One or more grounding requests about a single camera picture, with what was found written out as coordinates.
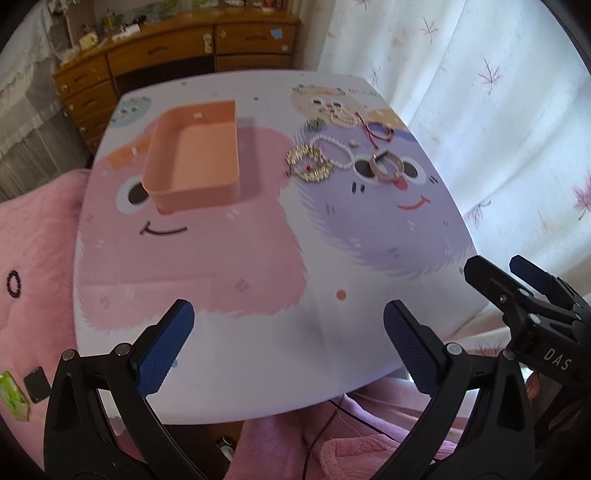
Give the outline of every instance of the cable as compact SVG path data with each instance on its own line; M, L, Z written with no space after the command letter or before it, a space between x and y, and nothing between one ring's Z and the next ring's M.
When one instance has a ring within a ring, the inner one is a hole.
M340 410L341 412L343 412L344 414L348 415L349 417L351 417L354 420L357 420L359 423L361 423L362 425L365 425L367 428L372 429L373 431L375 431L376 433L379 433L381 435L385 435L386 437L388 437L390 440L392 440L393 442L399 443L397 440L394 440L390 435L388 435L387 433L382 432L382 430L380 430L377 427L374 427L373 425L371 425L370 423L367 423L366 421L360 419L358 416L353 415L351 412L348 412L347 410L345 410L343 407L341 407L340 405L337 405L334 401L329 400L330 403L332 403L337 410Z
M310 463L310 457L312 456L312 449L314 448L314 445L316 444L316 442L318 442L318 440L320 439L320 437L322 436L322 434L326 431L326 429L329 427L329 425L335 419L337 413L339 412L339 408L341 408L340 404L342 403L344 397L345 396L343 395L340 398L340 401L339 401L338 404L336 404L335 402L333 402L332 400L330 400L330 402L336 407L336 410L330 416L330 418L328 419L328 421L324 424L324 426L322 427L322 429L320 430L320 432L318 433L318 435L316 436L316 438L312 441L312 444L310 446L307 445L306 439L304 438L304 436L302 434L302 438L304 440L304 444L308 447L308 452L306 453L306 459L304 460L304 469L303 469L302 474L301 474L301 480L306 480L306 475L308 474L308 464Z

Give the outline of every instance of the drawer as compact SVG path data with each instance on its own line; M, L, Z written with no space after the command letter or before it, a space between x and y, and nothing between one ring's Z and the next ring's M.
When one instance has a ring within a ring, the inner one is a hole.
M293 51L296 25L247 23L216 27L217 54L279 53Z
M66 108L70 117L78 120L108 107L115 108L117 101L113 83L107 80L68 98Z
M217 72L291 68L289 55L224 55L216 58Z
M213 54L211 27L187 28L131 42L108 53L113 76L133 70Z
M85 141L90 141L91 139L100 137L109 125L113 110L115 110L115 105L77 121L76 126L82 138Z
M55 77L57 90L65 100L82 90L111 78L104 55L86 61Z
M94 137L86 141L86 146L88 147L88 150L90 150L90 153L92 153L93 155L96 155L96 151L99 149L101 138L103 138L102 134L100 134L98 137Z

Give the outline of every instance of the pink box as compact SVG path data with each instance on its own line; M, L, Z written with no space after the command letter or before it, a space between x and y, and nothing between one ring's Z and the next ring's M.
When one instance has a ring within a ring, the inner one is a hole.
M240 199L236 103L174 108L156 123L142 184L161 210L229 205Z

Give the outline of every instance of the curtain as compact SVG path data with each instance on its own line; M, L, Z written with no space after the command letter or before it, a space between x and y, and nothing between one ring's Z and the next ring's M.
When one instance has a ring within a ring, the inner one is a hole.
M591 81L538 0L293 0L304 69L364 77L423 146L478 252L591 297ZM465 348L509 339L489 305Z

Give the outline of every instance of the cartoon eye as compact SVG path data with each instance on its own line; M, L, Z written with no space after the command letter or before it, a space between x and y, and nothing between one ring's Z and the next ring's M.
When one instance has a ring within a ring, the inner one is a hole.
M419 163L410 157L401 157L404 168L404 176L416 185L423 185L427 181L427 175Z
M369 162L364 159L355 162L355 171L365 179L372 179L375 177L374 172L369 167Z
M21 287L21 277L18 275L16 270L12 270L6 279L6 288L8 290L8 294L13 299L17 299L21 296Z
M128 179L117 193L117 209L127 215L139 212L147 205L148 193L142 185L142 175Z

